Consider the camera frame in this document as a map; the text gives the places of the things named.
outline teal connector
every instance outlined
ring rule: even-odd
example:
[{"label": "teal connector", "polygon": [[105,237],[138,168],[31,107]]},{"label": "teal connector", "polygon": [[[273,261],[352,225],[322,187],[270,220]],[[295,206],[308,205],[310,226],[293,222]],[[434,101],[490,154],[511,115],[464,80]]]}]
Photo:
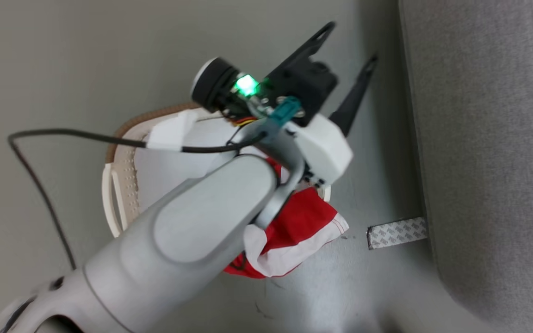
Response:
[{"label": "teal connector", "polygon": [[293,119],[293,117],[296,115],[296,113],[300,110],[301,107],[302,104],[300,103],[300,100],[295,97],[289,96],[283,101],[283,103],[279,104],[279,106],[275,108],[269,118],[275,121],[275,123],[277,123],[277,126],[281,128],[286,122],[289,122]]}]

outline gray robot arm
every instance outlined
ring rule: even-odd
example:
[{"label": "gray robot arm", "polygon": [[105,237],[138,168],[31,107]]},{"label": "gray robot arm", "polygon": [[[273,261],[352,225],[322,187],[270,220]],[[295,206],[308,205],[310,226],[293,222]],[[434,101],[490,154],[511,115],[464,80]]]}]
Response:
[{"label": "gray robot arm", "polygon": [[243,251],[244,227],[276,187],[273,168],[251,155],[182,184],[83,268],[38,289],[13,332],[33,333],[55,317],[85,333],[146,332]]}]

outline gray floor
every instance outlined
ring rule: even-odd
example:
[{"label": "gray floor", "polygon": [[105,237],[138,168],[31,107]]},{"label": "gray floor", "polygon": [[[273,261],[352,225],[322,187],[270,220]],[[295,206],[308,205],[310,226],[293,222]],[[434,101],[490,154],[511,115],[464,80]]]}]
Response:
[{"label": "gray floor", "polygon": [[[318,54],[341,79],[331,112],[375,51],[380,63],[350,137],[355,160],[334,186],[351,229],[273,281],[222,274],[158,332],[488,333],[442,289],[425,242],[368,251],[366,228],[421,213],[412,165],[397,4],[388,0],[0,0],[0,310],[68,271],[49,217],[4,138],[34,127],[111,133],[141,112],[188,101],[216,55],[268,73],[329,20]],[[23,142],[79,263],[111,238],[101,208],[105,147]]]}]

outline fabric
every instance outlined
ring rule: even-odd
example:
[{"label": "fabric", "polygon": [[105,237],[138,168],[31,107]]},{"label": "fabric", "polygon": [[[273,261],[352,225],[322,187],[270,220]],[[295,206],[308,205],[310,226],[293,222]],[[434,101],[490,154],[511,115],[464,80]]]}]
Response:
[{"label": "fabric", "polygon": [[409,0],[401,16],[440,277],[533,333],[533,1]]},{"label": "fabric", "polygon": [[[269,162],[280,175],[281,167]],[[297,191],[265,230],[246,226],[245,251],[224,271],[248,278],[284,276],[348,229],[345,219],[315,188]]]}]

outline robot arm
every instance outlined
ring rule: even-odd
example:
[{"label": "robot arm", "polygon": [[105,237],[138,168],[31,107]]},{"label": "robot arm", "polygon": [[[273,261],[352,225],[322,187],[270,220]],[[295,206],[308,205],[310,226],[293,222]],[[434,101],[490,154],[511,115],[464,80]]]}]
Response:
[{"label": "robot arm", "polygon": [[[315,186],[336,181],[353,157],[345,136],[376,58],[364,66],[332,120],[318,114],[336,76],[309,56],[332,28],[333,23],[324,26],[261,83],[220,58],[205,64],[195,78],[192,98],[205,109],[256,118],[232,141],[260,137],[254,145],[288,169],[286,183],[280,184],[265,160],[224,152],[231,157],[226,164],[203,179],[184,182],[82,268],[33,291],[10,310],[0,333],[58,331],[51,318],[83,333],[144,333],[239,255],[245,226],[266,228],[300,181]],[[150,137],[163,136],[152,132]],[[148,148],[162,144],[148,142]]]}]

